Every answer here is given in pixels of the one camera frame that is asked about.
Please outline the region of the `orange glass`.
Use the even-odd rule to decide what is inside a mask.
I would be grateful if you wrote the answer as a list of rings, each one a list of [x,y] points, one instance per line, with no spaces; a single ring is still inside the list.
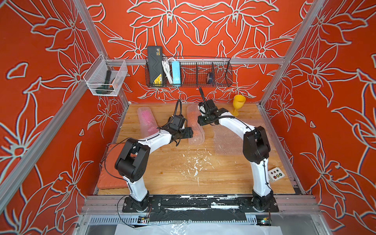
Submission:
[[[205,141],[205,132],[198,123],[198,117],[201,116],[197,104],[191,104],[187,107],[188,127],[192,128],[193,137],[188,139],[190,145],[201,145]]]

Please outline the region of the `yellow plastic wine glass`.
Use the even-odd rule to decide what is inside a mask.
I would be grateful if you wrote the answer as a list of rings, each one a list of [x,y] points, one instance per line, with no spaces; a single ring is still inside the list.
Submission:
[[[246,97],[243,95],[235,95],[233,99],[233,110],[230,112],[234,117],[239,115],[239,109],[243,107],[246,102]]]

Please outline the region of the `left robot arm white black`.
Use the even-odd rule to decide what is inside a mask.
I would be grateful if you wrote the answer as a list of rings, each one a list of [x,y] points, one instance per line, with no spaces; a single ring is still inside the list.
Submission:
[[[192,138],[193,130],[185,126],[186,121],[183,115],[174,115],[167,124],[157,128],[157,133],[144,139],[126,140],[115,162],[115,169],[126,181],[130,191],[129,197],[136,210],[144,211],[149,202],[149,191],[143,179],[149,155],[173,142],[178,145],[181,139]]]

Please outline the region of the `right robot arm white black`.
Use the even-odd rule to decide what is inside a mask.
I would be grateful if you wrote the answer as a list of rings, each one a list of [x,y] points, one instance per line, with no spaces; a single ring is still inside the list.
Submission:
[[[243,140],[242,152],[251,164],[254,180],[253,208],[258,212],[268,209],[274,199],[274,193],[267,176],[271,147],[266,130],[262,126],[254,127],[241,121],[225,108],[219,109],[212,100],[200,102],[198,110],[201,113],[197,120],[199,125],[224,126]]]

